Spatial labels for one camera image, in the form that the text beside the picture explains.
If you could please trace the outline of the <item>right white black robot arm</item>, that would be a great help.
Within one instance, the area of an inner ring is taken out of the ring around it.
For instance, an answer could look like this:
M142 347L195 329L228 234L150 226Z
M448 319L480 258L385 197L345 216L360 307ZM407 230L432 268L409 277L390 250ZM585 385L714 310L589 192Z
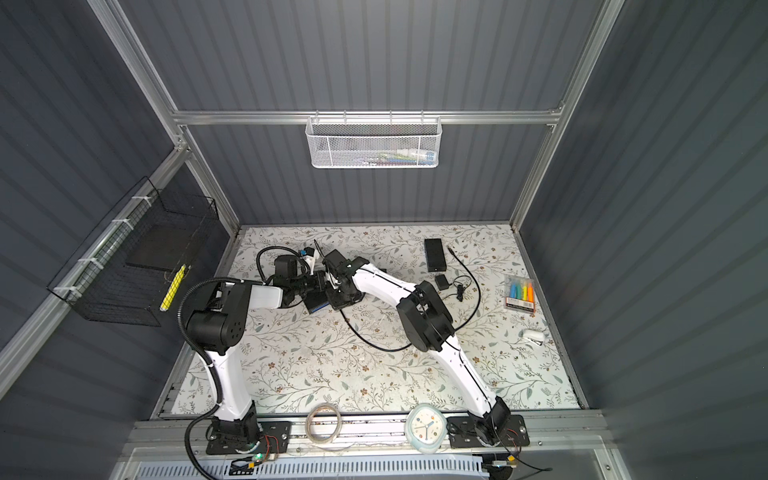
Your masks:
M511 410L464 352L458 328L435 287L428 281L397 279L362 257L350 260L337 250L325 255L323 265L331 306L342 310L367 294L394 307L411 346L430 354L461 391L478 439L489 446L499 444Z

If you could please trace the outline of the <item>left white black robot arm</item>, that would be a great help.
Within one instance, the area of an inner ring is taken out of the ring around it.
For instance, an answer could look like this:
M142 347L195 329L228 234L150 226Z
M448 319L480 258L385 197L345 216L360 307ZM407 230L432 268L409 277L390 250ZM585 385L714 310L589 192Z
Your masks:
M322 258L319 249L283 250L271 276L210 278L190 287L179 304L177 323L182 337L202 360L215 395L212 409L193 421L210 421L206 431L209 455L260 453L271 446L280 450L287 443L285 433L266 432L259 425L239 347L250 311L292 308L322 290L321 277L315 272Z

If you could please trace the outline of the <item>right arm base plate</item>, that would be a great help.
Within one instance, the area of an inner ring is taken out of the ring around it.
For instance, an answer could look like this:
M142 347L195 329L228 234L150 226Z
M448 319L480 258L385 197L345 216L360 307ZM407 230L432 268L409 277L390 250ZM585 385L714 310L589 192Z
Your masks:
M503 420L451 416L447 422L448 438L454 449L501 446L516 449L530 445L528 429L521 415L508 415Z

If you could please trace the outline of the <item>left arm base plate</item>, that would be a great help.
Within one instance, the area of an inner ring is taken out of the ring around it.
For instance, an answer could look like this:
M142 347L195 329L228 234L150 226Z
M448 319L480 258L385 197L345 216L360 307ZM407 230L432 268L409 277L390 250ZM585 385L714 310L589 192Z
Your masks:
M292 424L287 421L259 421L257 424L229 422L214 418L206 431L208 455L254 453L282 454L287 451Z

